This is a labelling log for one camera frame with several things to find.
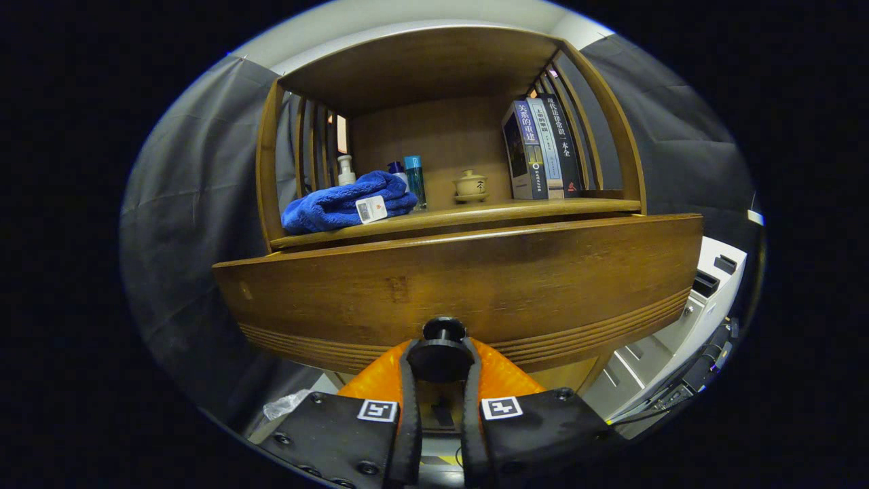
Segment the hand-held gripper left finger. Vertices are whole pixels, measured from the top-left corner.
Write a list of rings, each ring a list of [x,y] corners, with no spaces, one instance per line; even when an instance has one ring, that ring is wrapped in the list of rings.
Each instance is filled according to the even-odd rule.
[[[421,414],[407,340],[337,393],[295,393],[265,424],[258,448],[327,488],[405,488],[417,483]]]

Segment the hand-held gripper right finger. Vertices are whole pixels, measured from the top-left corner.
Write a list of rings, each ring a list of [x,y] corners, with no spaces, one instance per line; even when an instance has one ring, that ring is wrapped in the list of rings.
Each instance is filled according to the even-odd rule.
[[[462,459],[468,488],[578,488],[627,440],[568,387],[545,388],[493,347],[465,338]]]

